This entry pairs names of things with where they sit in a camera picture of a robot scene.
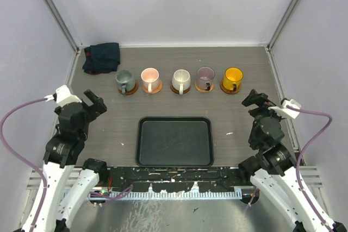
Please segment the woven cork coaster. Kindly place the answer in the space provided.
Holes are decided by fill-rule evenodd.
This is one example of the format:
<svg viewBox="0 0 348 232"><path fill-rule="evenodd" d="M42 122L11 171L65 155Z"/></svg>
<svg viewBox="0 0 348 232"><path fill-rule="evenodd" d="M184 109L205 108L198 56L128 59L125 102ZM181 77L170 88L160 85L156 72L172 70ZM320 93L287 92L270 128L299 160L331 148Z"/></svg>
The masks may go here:
<svg viewBox="0 0 348 232"><path fill-rule="evenodd" d="M143 82L142 84L143 91L152 95L160 92L162 87L163 83L161 80L158 80L157 82L153 83Z"/></svg>
<svg viewBox="0 0 348 232"><path fill-rule="evenodd" d="M211 85L210 85L210 89L209 89L209 90L205 90L205 89L199 88L197 82L195 82L195 88L196 88L196 90L199 91L199 92L208 93L208 92L211 92L211 91L214 89L214 84L211 84Z"/></svg>

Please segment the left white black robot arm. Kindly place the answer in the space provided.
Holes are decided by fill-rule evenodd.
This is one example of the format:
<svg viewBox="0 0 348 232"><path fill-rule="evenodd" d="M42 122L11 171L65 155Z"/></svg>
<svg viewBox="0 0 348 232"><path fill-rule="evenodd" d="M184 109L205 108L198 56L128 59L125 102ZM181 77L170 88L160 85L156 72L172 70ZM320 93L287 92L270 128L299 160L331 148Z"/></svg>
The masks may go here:
<svg viewBox="0 0 348 232"><path fill-rule="evenodd" d="M74 95L67 85L56 89L56 133L46 145L42 178L33 207L21 231L70 231L72 221L89 192L109 180L107 164L87 159L68 194L63 194L88 138L89 124L107 111L102 98L92 91L84 94L92 105Z"/></svg>

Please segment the cream ceramic mug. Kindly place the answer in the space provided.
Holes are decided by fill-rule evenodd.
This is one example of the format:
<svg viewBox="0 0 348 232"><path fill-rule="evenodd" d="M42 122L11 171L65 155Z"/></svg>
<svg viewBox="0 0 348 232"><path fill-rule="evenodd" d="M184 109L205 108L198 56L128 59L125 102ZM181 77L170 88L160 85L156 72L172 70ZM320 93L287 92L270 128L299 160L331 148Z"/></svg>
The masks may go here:
<svg viewBox="0 0 348 232"><path fill-rule="evenodd" d="M184 69L175 71L171 83L175 89L179 90L179 95L183 95L183 91L191 87L190 73Z"/></svg>

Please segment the pink ceramic mug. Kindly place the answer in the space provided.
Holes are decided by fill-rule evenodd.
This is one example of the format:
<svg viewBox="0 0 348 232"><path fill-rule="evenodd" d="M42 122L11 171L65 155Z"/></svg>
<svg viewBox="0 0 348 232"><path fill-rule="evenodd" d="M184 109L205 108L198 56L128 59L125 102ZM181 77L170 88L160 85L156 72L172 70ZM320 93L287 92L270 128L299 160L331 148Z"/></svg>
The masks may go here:
<svg viewBox="0 0 348 232"><path fill-rule="evenodd" d="M160 85L159 72L155 68L146 68L141 73L142 87L147 93L154 93Z"/></svg>

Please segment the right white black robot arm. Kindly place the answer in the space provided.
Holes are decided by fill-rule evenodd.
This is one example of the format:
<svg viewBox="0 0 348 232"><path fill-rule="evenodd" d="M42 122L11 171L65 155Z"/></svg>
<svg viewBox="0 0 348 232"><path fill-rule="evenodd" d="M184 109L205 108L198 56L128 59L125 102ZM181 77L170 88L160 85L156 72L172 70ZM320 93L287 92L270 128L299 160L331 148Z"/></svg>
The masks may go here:
<svg viewBox="0 0 348 232"><path fill-rule="evenodd" d="M281 106L264 93L252 89L242 105L253 117L248 144L256 151L238 165L238 177L244 185L253 185L273 203L293 231L347 231L334 221L315 199L300 173L300 159L295 159L281 142L284 132L281 120L295 119L299 114L327 117L326 125L305 145L306 148L332 123L332 116L323 112L303 110L293 99L283 99Z"/></svg>

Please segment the yellow glass mug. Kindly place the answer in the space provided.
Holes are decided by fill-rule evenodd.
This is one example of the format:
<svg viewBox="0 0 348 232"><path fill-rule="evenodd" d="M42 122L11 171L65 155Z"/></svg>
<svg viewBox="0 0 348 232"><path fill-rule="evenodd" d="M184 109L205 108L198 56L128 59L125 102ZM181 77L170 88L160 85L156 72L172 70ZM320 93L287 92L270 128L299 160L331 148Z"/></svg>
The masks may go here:
<svg viewBox="0 0 348 232"><path fill-rule="evenodd" d="M243 79L243 72L236 67L226 69L222 86L228 92L236 93L240 89L241 81Z"/></svg>

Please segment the grey ceramic mug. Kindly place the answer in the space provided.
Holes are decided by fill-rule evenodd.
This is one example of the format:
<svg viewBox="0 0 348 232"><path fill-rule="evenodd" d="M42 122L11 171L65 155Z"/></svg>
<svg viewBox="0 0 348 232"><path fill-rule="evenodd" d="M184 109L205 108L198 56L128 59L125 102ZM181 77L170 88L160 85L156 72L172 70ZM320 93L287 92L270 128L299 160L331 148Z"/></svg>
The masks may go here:
<svg viewBox="0 0 348 232"><path fill-rule="evenodd" d="M122 70L116 74L116 85L121 94L127 95L135 88L135 78L128 70Z"/></svg>

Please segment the purple ceramic mug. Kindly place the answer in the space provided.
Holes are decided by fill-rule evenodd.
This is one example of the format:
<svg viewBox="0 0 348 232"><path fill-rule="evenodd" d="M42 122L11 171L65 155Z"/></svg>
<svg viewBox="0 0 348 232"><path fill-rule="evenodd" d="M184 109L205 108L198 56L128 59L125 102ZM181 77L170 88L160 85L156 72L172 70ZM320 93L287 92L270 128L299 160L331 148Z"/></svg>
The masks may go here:
<svg viewBox="0 0 348 232"><path fill-rule="evenodd" d="M196 82L201 89L209 90L214 83L215 71L208 66L203 66L197 70Z"/></svg>

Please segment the brown wooden coaster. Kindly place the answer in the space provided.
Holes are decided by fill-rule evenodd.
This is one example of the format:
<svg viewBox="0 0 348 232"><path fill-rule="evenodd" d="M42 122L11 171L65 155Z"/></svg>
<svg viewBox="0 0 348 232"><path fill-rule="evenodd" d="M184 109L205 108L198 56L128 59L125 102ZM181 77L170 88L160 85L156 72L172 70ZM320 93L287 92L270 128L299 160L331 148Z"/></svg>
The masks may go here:
<svg viewBox="0 0 348 232"><path fill-rule="evenodd" d="M237 87L237 89L235 91L225 88L222 82L220 83L220 88L224 93L226 93L228 95L234 95L234 94L237 94L241 90L241 84Z"/></svg>
<svg viewBox="0 0 348 232"><path fill-rule="evenodd" d="M175 89L172 84L170 84L170 88L174 93L179 94L179 90ZM191 89L191 87L188 87L186 90L183 91L183 94L188 93L190 91L190 89Z"/></svg>
<svg viewBox="0 0 348 232"><path fill-rule="evenodd" d="M135 82L134 88L131 89L130 91L127 91L127 92L123 93L122 90L118 89L118 92L119 92L120 94L124 95L124 96L130 96L130 95L133 95L134 93L136 93L137 90L138 90L138 88L139 88L139 84L138 84L138 82L136 81L136 82Z"/></svg>

